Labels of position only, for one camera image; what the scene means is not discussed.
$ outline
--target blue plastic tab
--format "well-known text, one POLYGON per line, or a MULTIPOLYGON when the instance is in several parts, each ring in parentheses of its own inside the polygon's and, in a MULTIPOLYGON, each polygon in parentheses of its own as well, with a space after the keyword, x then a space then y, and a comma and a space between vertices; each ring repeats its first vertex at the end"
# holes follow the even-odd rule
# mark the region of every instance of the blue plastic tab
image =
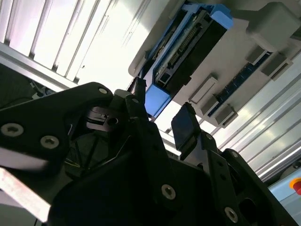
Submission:
POLYGON ((210 13, 210 17, 218 22, 221 26, 227 30, 233 26, 233 17, 230 14, 230 9, 223 4, 201 4, 201 7, 210 13))
POLYGON ((152 84, 145 94, 146 112, 153 117, 157 117, 170 101, 169 94, 152 84))

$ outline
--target black robotic arm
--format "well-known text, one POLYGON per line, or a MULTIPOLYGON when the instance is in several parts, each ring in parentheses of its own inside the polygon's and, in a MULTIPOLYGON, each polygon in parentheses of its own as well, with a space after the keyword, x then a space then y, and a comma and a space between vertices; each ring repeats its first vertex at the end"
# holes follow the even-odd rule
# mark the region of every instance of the black robotic arm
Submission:
POLYGON ((48 226, 297 225, 238 153, 218 150, 188 103, 172 121, 182 154, 168 157, 144 100, 136 78, 114 95, 89 83, 1 110, 0 188, 33 214, 46 203, 48 226), (96 130, 110 133, 110 152, 71 181, 70 141, 96 130), (32 197, 20 198, 21 185, 32 197))

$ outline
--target black plastic bracket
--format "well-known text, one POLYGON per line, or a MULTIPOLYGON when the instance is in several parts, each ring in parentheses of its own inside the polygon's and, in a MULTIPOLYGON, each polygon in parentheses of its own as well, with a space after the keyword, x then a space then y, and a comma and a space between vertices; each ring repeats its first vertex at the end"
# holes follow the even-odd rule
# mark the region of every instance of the black plastic bracket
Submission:
POLYGON ((177 211, 182 206, 178 184, 157 125, 149 121, 144 104, 135 96, 126 97, 126 105, 134 137, 137 155, 141 157, 155 202, 165 210, 177 211), (175 197, 168 199, 162 193, 163 185, 171 186, 175 197))

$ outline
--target black plastic part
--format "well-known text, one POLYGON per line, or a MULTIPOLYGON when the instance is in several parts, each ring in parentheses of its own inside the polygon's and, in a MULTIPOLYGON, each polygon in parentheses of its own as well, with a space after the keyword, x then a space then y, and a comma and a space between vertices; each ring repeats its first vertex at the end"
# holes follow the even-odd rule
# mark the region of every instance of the black plastic part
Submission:
POLYGON ((186 158, 190 148, 196 143, 194 135, 199 134, 201 131, 195 114, 191 104, 186 102, 171 122, 175 147, 182 152, 181 160, 186 158))
POLYGON ((176 194, 184 200, 176 215, 158 209, 140 159, 127 152, 65 187, 51 206, 48 226, 225 225, 206 195, 202 170, 170 162, 179 181, 176 194))
POLYGON ((1 110, 0 127, 17 123, 24 132, 18 137, 0 133, 0 165, 40 174, 58 173, 80 118, 94 105, 107 106, 112 97, 109 89, 93 82, 1 110), (46 135, 58 138, 59 146, 44 148, 40 140, 46 135))
POLYGON ((157 125, 149 121, 144 105, 133 101, 133 97, 126 97, 126 105, 131 122, 130 128, 137 139, 136 146, 139 147, 136 154, 145 168, 152 197, 159 206, 163 206, 167 210, 179 210, 182 205, 179 196, 174 200, 162 196, 162 185, 168 184, 175 190, 178 185, 157 125))
POLYGON ((226 149, 222 153, 222 157, 227 160, 228 164, 239 175, 237 179, 239 179, 238 182, 242 185, 243 189, 236 195, 238 203, 240 203, 240 208, 243 207, 245 210, 247 205, 249 211, 253 211, 253 217, 245 216, 249 220, 249 223, 254 221, 255 218, 258 226, 296 225, 296 222, 286 212, 268 187, 237 152, 226 149))
POLYGON ((191 80, 191 75, 203 62, 216 43, 225 34, 227 30, 219 23, 212 21, 211 25, 203 36, 196 43, 187 57, 169 80, 166 90, 173 98, 180 89, 191 80))
POLYGON ((146 81, 139 77, 135 77, 127 90, 134 94, 140 103, 145 104, 145 88, 146 81))

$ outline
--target metal frame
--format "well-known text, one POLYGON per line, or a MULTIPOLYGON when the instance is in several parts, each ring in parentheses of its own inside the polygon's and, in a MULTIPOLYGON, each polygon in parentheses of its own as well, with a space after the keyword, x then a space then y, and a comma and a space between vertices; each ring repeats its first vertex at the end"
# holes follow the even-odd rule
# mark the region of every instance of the metal frame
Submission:
POLYGON ((55 92, 77 86, 76 83, 51 71, 3 43, 0 43, 0 64, 11 68, 55 92))

